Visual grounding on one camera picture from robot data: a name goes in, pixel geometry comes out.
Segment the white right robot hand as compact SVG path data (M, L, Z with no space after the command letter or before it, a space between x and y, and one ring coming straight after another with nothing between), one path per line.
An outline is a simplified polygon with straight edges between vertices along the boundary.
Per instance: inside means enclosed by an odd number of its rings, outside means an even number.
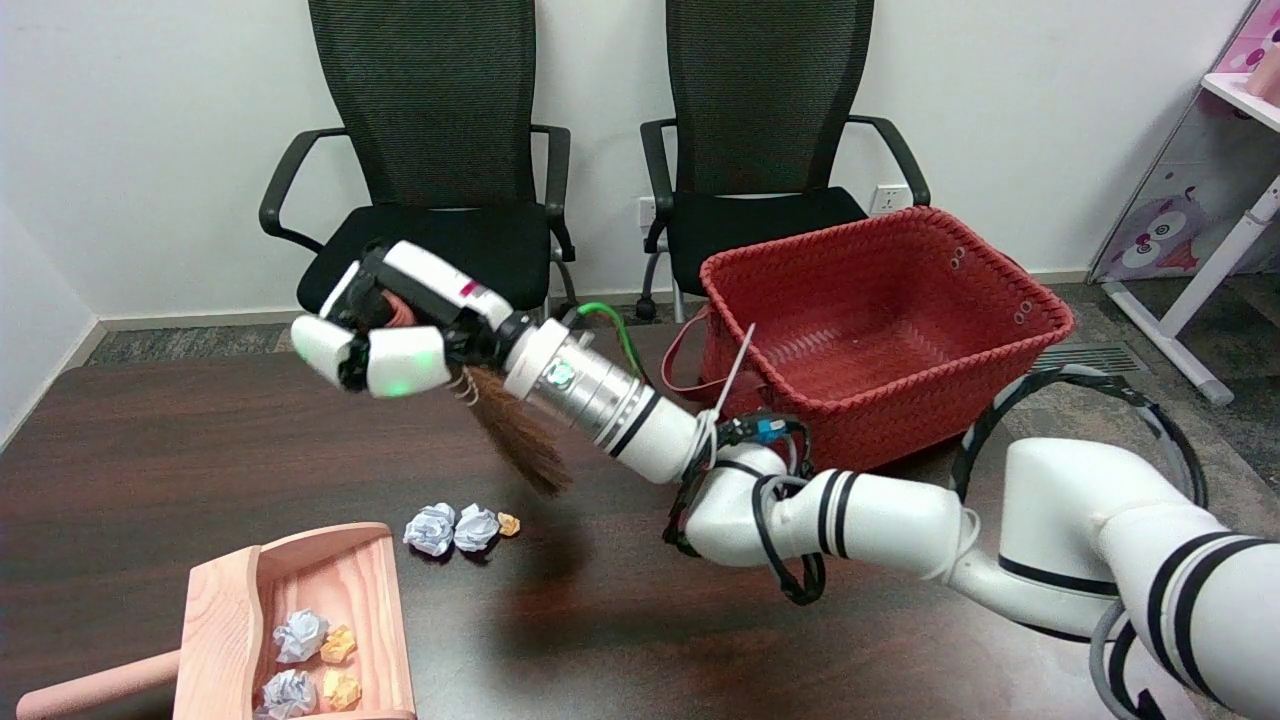
M374 245L317 314L291 324L294 352L320 377L375 398L456 386L466 366L499 370L529 314L408 241Z

